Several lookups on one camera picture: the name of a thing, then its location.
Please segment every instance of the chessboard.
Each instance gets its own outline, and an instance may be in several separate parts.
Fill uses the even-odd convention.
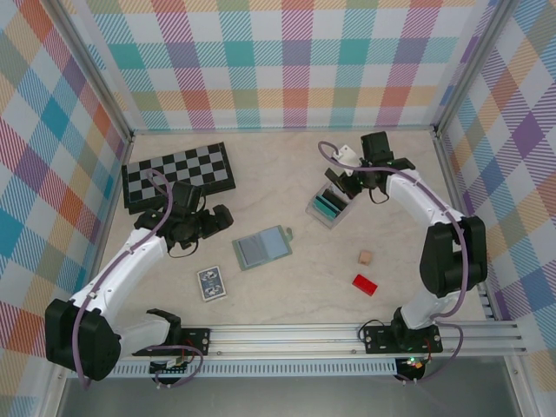
[[[224,143],[158,156],[122,166],[123,206],[131,215],[160,208],[165,197],[147,178],[148,169],[164,174],[168,182],[185,181],[201,187],[205,195],[235,188]]]

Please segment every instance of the black mounting plate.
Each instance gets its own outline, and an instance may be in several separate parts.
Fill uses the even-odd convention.
[[[398,346],[391,326],[365,326],[363,328],[365,352],[367,354],[427,354],[428,345],[425,340],[430,343],[432,354],[442,352],[442,339],[437,326],[430,326],[413,332],[415,332],[415,340],[418,342],[414,343],[408,350],[402,350]],[[434,339],[435,336],[439,336],[438,341]]]
[[[209,353],[210,329],[209,328],[182,328],[179,345],[193,346],[199,349],[203,355]],[[182,356],[181,349],[151,350],[143,349],[133,354],[134,356]]]

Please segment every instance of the beige table surface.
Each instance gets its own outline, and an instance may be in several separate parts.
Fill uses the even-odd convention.
[[[236,189],[210,195],[207,207],[225,204],[235,222],[201,241],[193,256],[159,261],[129,295],[118,324],[136,321],[149,308],[177,314],[191,325],[390,321],[394,310],[422,286],[419,260],[426,230],[397,202],[373,205],[366,195],[358,197],[332,231],[305,213],[309,199],[327,180],[329,165],[317,150],[318,141],[346,143],[361,152],[364,133],[138,136],[131,162],[224,141]],[[409,158],[427,184],[448,201],[429,132],[392,131],[388,137],[395,156]],[[128,214],[120,196],[103,265],[126,241],[137,216]],[[242,272],[231,242],[278,224],[293,230],[294,253]],[[357,262],[362,249],[374,253],[369,267]],[[214,265],[222,271],[228,295],[204,302],[196,272]],[[352,285],[357,274],[378,285],[373,297]],[[453,319],[484,320],[476,290],[467,293]]]

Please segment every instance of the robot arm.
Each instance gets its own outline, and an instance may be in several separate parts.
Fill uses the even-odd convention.
[[[45,312],[46,357],[63,367],[76,369],[72,334],[77,313],[89,299],[79,324],[78,347],[83,373],[92,380],[105,378],[121,357],[149,346],[179,345],[181,320],[158,309],[147,311],[137,324],[117,328],[115,319],[120,307],[146,272],[176,243],[188,248],[200,238],[229,227],[233,218],[224,206],[214,207],[214,214],[203,208],[195,211],[201,190],[185,182],[172,188],[174,204],[164,225],[141,246],[132,251],[162,218],[162,213],[148,210],[139,216],[129,239],[108,265],[81,291],[68,301],[54,300]],[[128,252],[117,264],[116,259]],[[92,292],[95,284],[109,271],[102,286]]]
[[[389,167],[412,176],[424,184],[415,166],[406,158],[394,159],[385,132],[365,135],[361,138],[363,158],[357,158],[348,146],[333,154],[333,158],[348,166]],[[441,313],[458,299],[461,288],[462,256],[453,248],[457,236],[447,214],[451,214],[464,231],[468,252],[469,273],[466,290],[487,278],[487,245],[485,225],[478,217],[465,217],[462,213],[433,195],[444,209],[433,203],[430,196],[401,174],[363,172],[345,169],[337,177],[341,188],[351,195],[363,189],[369,193],[378,188],[383,194],[395,199],[424,228],[427,228],[423,253],[420,260],[420,277],[424,288],[394,314],[394,324],[400,330],[398,339],[406,339],[413,330],[432,326],[431,316]]]

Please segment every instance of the red lego brick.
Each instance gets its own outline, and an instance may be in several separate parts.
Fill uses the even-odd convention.
[[[368,280],[363,275],[357,275],[353,284],[367,295],[373,295],[374,291],[379,287],[374,282]]]

